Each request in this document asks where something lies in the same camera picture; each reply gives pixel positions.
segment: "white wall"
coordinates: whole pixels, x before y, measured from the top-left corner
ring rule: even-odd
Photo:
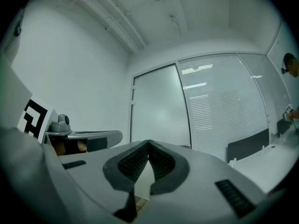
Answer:
[[[72,130],[121,130],[127,52],[70,0],[33,0],[13,70],[37,97],[70,117]]]
[[[277,35],[280,13],[270,0],[229,0],[229,26],[242,32],[263,53]]]
[[[200,56],[207,53],[219,52],[259,52],[259,48],[240,32],[231,28],[205,27],[197,33],[189,33],[183,38],[169,38],[164,42],[153,43],[145,50],[132,55],[128,62],[128,71],[123,92],[125,109],[123,110],[124,140],[129,142],[129,121],[132,77],[136,74],[155,69],[162,64],[171,64],[175,60],[190,56]]]
[[[284,55],[288,52],[299,59],[299,47],[297,42],[288,24],[285,21],[282,21],[277,39],[268,54],[268,58],[276,66],[289,92],[292,104],[294,108],[297,108],[299,106],[299,78],[294,78],[289,73],[282,75],[280,71]]]

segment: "person's hand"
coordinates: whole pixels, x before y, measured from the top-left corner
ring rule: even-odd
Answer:
[[[293,117],[293,113],[292,112],[288,114],[288,119],[290,121],[293,121],[294,117]]]

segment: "cable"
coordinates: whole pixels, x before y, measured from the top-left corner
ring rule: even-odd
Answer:
[[[297,135],[298,135],[298,137],[299,137],[299,132],[298,132],[298,130],[297,130],[297,128],[296,128],[296,125],[295,125],[295,122],[294,122],[294,120],[293,120],[293,124],[294,124],[295,130],[296,130],[296,134],[297,134]]]

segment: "ceiling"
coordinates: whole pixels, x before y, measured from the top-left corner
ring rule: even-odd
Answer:
[[[205,27],[228,27],[230,0],[77,0],[129,53]]]

